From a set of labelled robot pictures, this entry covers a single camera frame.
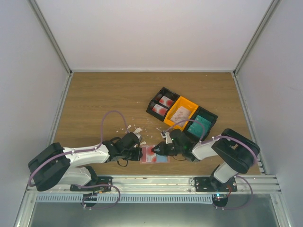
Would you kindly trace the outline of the red white credit card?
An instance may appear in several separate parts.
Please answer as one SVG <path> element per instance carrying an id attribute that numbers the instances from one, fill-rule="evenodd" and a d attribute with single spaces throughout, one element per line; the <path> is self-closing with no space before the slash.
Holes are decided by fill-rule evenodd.
<path id="1" fill-rule="evenodd" d="M 157 155 L 152 152 L 153 147 L 154 147 L 154 145 L 142 146 L 143 157 L 140 160 L 141 163 L 144 163 L 144 164 L 156 163 Z"/>

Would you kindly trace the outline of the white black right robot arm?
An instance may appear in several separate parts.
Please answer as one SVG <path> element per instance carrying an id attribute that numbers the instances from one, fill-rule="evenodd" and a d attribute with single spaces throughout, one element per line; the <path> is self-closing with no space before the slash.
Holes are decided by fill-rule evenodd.
<path id="1" fill-rule="evenodd" d="M 156 145 L 152 152 L 160 156 L 182 155 L 187 161 L 199 162 L 219 156 L 220 164 L 206 181 L 206 188 L 219 192 L 228 189 L 227 183 L 237 174 L 246 174 L 257 162 L 259 146 L 232 129 L 207 141 L 194 141 L 179 129 L 165 133 L 165 141 Z"/>

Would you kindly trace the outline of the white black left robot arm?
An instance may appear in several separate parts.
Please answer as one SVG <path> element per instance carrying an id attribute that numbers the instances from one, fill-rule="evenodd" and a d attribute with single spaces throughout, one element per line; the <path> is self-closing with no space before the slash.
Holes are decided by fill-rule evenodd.
<path id="1" fill-rule="evenodd" d="M 62 147 L 52 143 L 28 163 L 30 178 L 28 186 L 39 192 L 56 185 L 70 185 L 71 191 L 106 192 L 110 180 L 99 178 L 92 168 L 94 163 L 119 160 L 139 161 L 142 155 L 140 134 L 128 132 L 122 138 L 115 137 L 98 145 L 82 148 Z"/>

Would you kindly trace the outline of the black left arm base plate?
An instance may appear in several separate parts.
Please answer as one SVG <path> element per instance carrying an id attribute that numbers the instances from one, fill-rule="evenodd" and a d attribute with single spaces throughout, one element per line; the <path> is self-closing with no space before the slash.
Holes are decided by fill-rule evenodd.
<path id="1" fill-rule="evenodd" d="M 72 184 L 70 191 L 72 192 L 109 192 L 111 188 L 109 185 L 112 184 L 113 177 L 111 176 L 98 176 L 95 180 L 91 180 L 86 185 L 80 187 Z"/>

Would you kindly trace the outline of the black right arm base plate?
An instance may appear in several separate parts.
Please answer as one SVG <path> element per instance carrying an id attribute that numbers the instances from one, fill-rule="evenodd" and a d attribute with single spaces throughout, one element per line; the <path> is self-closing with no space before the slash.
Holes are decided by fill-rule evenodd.
<path id="1" fill-rule="evenodd" d="M 219 183 L 216 187 L 211 184 L 209 176 L 194 177 L 189 184 L 196 192 L 237 192 L 235 178 L 230 178 L 226 183 Z"/>

